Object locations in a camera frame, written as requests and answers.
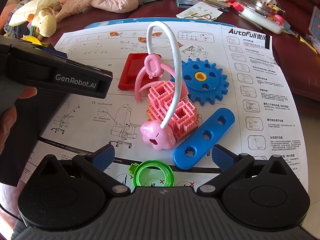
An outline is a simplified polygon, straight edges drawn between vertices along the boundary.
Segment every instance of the green plastic ring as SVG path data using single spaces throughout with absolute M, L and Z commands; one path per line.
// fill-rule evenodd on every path
M 147 167 L 159 168 L 162 171 L 162 173 L 164 174 L 163 187 L 173 187 L 174 175 L 173 175 L 171 168 L 167 164 L 165 164 L 161 161 L 158 161 L 158 160 L 145 161 L 145 162 L 141 163 L 140 165 L 137 163 L 131 164 L 131 166 L 129 168 L 129 172 L 130 172 L 130 174 L 133 175 L 133 185 L 135 187 L 142 186 L 140 183 L 140 180 L 139 180 L 140 174 Z

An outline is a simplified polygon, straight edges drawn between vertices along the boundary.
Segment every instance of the yellow stuffed animal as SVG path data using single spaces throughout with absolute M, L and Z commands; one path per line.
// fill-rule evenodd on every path
M 33 14 L 28 16 L 28 21 L 31 21 L 31 27 L 33 27 L 36 32 L 33 33 L 33 36 L 40 41 L 43 37 L 52 36 L 57 30 L 57 22 L 54 16 L 54 11 L 52 10 L 51 12 L 52 13 L 41 10 L 36 16 Z

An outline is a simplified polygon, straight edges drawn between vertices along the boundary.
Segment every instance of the stuffed toy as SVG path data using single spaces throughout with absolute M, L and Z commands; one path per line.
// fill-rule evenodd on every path
M 0 16 L 0 29 L 2 29 L 9 18 L 9 13 L 16 8 L 20 0 L 8 0 Z
M 30 29 L 32 28 L 30 33 L 39 41 L 41 41 L 43 37 L 52 36 L 57 30 L 56 17 L 51 8 L 41 10 L 38 15 L 29 14 L 28 22 Z

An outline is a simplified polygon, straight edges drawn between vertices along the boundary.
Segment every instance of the pink lattice block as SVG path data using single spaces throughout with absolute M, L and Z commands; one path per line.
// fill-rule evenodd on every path
M 162 121 L 168 112 L 174 94 L 174 82 L 160 81 L 149 89 L 150 105 L 147 114 L 150 121 Z M 199 114 L 187 95 L 181 95 L 177 109 L 169 122 L 176 140 L 181 140 L 199 126 Z

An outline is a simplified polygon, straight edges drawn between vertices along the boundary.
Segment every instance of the finger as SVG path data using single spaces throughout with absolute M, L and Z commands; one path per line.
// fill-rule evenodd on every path
M 2 136 L 6 135 L 11 127 L 17 120 L 17 110 L 16 107 L 13 105 L 8 111 L 4 112 L 0 118 L 0 144 L 3 144 L 4 141 L 1 141 L 1 134 Z
M 26 87 L 26 89 L 21 93 L 20 99 L 31 98 L 37 94 L 37 89 L 34 87 Z

